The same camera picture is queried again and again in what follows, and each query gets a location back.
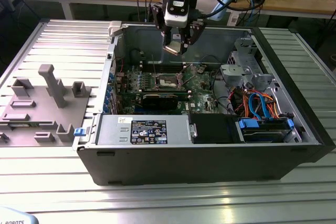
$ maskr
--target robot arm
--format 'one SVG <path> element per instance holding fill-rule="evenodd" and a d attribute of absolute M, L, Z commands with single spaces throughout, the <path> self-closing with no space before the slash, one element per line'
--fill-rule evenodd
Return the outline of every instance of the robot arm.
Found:
<path fill-rule="evenodd" d="M 163 0 L 163 4 L 152 6 L 154 22 L 162 32 L 163 48 L 168 52 L 183 54 L 200 37 L 206 24 L 197 20 L 196 4 L 197 0 Z M 178 28 L 181 43 L 171 41 L 172 27 Z"/>

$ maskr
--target gray plastic part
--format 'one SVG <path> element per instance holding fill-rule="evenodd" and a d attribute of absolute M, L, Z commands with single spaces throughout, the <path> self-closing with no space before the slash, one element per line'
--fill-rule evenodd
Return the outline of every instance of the gray plastic part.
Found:
<path fill-rule="evenodd" d="M 36 103 L 33 100 L 18 100 L 10 103 L 12 108 L 33 108 Z"/>
<path fill-rule="evenodd" d="M 35 140 L 38 142 L 53 142 L 55 141 L 54 136 L 51 132 L 35 132 Z"/>
<path fill-rule="evenodd" d="M 63 97 L 62 87 L 58 85 L 58 82 L 53 74 L 54 67 L 51 64 L 42 64 L 38 69 L 38 74 L 41 75 L 45 80 L 49 88 L 49 93 L 54 98 L 57 107 L 64 108 L 66 102 Z"/>
<path fill-rule="evenodd" d="M 61 80 L 61 79 L 56 79 L 56 81 L 57 81 L 57 85 L 58 85 L 58 86 L 61 88 L 61 90 L 62 90 L 62 95 L 64 95 L 65 92 L 67 91 L 67 89 L 64 87 L 62 80 Z M 48 91 L 48 94 L 52 97 L 53 95 L 50 93 L 49 88 L 46 87 L 46 89 L 47 89 L 47 91 Z"/>
<path fill-rule="evenodd" d="M 73 96 L 75 98 L 79 98 L 79 97 L 88 97 L 89 93 L 86 90 L 85 84 L 82 81 L 75 81 L 72 84 L 72 92 L 73 92 Z"/>
<path fill-rule="evenodd" d="M 50 123 L 40 123 L 39 126 L 42 130 L 55 130 L 58 127 L 56 121 L 52 121 Z"/>
<path fill-rule="evenodd" d="M 2 119 L 8 120 L 8 121 L 28 121 L 29 115 L 28 114 L 5 114 L 5 116 Z"/>
<path fill-rule="evenodd" d="M 10 141 L 6 144 L 0 141 L 0 146 L 71 146 L 72 143 L 61 141 L 56 133 L 57 126 L 62 124 L 65 130 L 67 130 L 66 128 L 69 124 L 72 124 L 74 129 L 81 127 L 89 98 L 75 98 L 71 86 L 67 86 L 65 89 L 64 99 L 67 102 L 65 109 L 57 107 L 45 86 L 36 86 L 27 90 L 30 98 L 36 103 L 34 108 L 12 108 L 10 103 L 18 100 L 14 94 L 0 117 L 0 132 L 4 132 Z M 86 89 L 90 93 L 91 88 L 86 86 Z M 25 113 L 29 114 L 29 121 L 3 121 L 5 114 Z M 54 121 L 57 125 L 40 125 L 45 123 L 52 124 Z M 55 141 L 38 143 L 34 139 L 35 132 L 43 131 L 51 132 Z"/>
<path fill-rule="evenodd" d="M 34 87 L 28 79 L 16 79 L 12 85 L 12 90 L 16 94 L 18 99 L 29 99 L 27 89 L 33 89 Z"/>
<path fill-rule="evenodd" d="M 9 140 L 9 137 L 5 133 L 0 132 L 0 141 L 7 143 L 8 140 Z"/>
<path fill-rule="evenodd" d="M 72 124 L 69 125 L 68 130 L 65 131 L 63 128 L 63 125 L 60 124 L 57 128 L 56 134 L 58 135 L 59 139 L 61 139 L 62 142 L 73 142 L 75 139 L 74 136 L 75 129 Z"/>

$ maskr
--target electronic device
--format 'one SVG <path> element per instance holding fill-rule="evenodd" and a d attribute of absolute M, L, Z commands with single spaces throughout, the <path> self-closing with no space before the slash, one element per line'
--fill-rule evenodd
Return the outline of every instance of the electronic device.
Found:
<path fill-rule="evenodd" d="M 155 26 L 112 22 L 100 102 L 73 145 L 93 181 L 280 179 L 334 149 L 281 63 L 288 45 L 268 33 L 206 27 L 181 58 L 163 50 Z"/>

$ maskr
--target floor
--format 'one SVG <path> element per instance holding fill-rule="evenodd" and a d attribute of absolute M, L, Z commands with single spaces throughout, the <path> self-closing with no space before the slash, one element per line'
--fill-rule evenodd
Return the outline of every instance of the floor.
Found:
<path fill-rule="evenodd" d="M 58 3 L 27 2 L 27 4 L 41 18 L 64 19 L 61 6 Z M 22 2 L 16 1 L 15 5 L 15 12 L 9 13 L 4 10 L 0 14 L 0 73 L 6 69 L 38 23 L 36 17 Z M 101 5 L 74 4 L 73 9 L 76 19 L 137 21 L 136 7 L 108 6 L 108 16 L 104 14 Z M 226 25 L 228 17 L 229 13 L 220 22 L 210 22 L 210 24 Z M 318 39 L 317 35 L 321 34 L 324 29 L 324 20 L 261 15 L 259 18 L 252 17 L 249 24 L 245 22 L 244 25 L 293 28 L 313 48 Z M 335 68 L 330 61 L 330 56 L 336 54 L 335 41 L 336 34 L 334 33 L 324 41 L 317 51 L 320 58 L 331 70 Z"/>

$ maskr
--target sticker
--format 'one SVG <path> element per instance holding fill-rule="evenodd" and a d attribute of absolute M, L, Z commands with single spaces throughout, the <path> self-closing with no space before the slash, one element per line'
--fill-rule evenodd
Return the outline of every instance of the sticker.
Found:
<path fill-rule="evenodd" d="M 173 34 L 173 39 L 180 39 L 181 38 L 181 35 L 179 34 Z"/>
<path fill-rule="evenodd" d="M 167 144 L 166 121 L 132 121 L 131 138 L 131 144 Z"/>
<path fill-rule="evenodd" d="M 133 118 L 118 118 L 118 123 L 132 123 Z"/>

